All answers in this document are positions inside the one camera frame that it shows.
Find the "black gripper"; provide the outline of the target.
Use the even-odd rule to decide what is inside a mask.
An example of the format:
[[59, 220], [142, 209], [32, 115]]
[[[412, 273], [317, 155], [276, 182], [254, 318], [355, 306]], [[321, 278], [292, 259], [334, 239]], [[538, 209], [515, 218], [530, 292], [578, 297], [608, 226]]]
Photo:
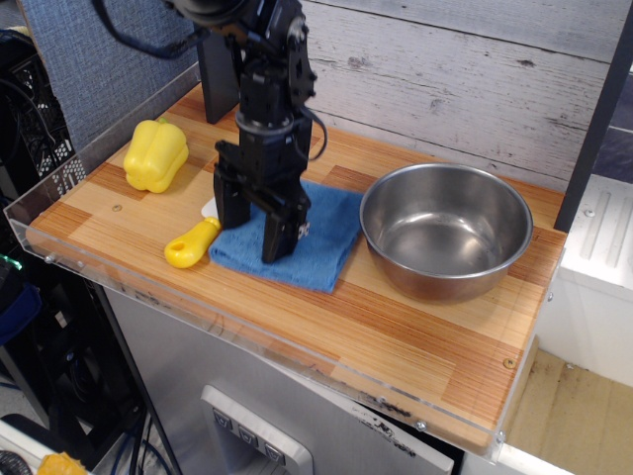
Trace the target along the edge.
[[225, 230], [250, 220], [255, 204], [265, 219], [262, 260], [273, 263], [294, 252], [310, 229], [311, 202], [300, 178], [308, 166], [312, 121], [299, 118], [287, 130], [240, 126], [239, 143], [216, 143], [214, 192]]

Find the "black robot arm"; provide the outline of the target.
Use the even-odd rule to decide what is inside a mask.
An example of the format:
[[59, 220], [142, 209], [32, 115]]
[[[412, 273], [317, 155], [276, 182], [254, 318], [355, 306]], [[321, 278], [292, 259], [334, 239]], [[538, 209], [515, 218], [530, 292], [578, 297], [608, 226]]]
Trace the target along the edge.
[[301, 184], [313, 124], [316, 74], [298, 1], [176, 1], [175, 10], [226, 39], [239, 86], [239, 141], [217, 142], [214, 190], [224, 229], [265, 215], [262, 260], [294, 252], [311, 201]]

